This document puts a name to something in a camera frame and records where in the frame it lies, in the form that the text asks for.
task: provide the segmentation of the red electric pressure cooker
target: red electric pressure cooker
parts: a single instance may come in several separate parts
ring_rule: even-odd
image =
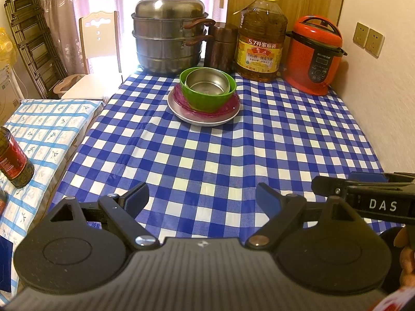
[[[284,79],[307,94],[327,94],[327,86],[333,81],[342,56],[347,55],[341,48],[343,39],[339,29],[324,17],[304,16],[287,36],[291,40]]]

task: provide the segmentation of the wall outlet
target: wall outlet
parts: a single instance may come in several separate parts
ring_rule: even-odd
[[[366,41],[365,49],[369,51],[373,56],[379,57],[385,37],[377,31],[370,29],[369,36]]]
[[[369,27],[358,22],[354,31],[353,42],[364,48],[368,35]]]

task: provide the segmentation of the green bowl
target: green bowl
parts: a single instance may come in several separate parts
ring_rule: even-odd
[[[180,85],[183,96],[187,99],[189,106],[193,110],[213,113],[219,110],[232,97],[236,90],[236,82],[231,76],[224,72],[230,85],[229,92],[224,94],[202,94],[200,92],[193,91],[185,85],[186,77],[193,70],[200,68],[202,67],[189,68],[180,74]]]

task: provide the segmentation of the human hand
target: human hand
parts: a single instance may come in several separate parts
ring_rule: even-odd
[[[400,266],[402,273],[400,275],[400,284],[405,287],[415,287],[415,254],[414,250],[409,247],[409,237],[406,227],[402,228],[395,237],[393,245],[403,248],[400,253]]]

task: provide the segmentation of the yellow plastic bag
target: yellow plastic bag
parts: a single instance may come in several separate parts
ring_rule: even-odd
[[[4,28],[0,28],[0,62],[11,66],[16,63],[15,46]]]

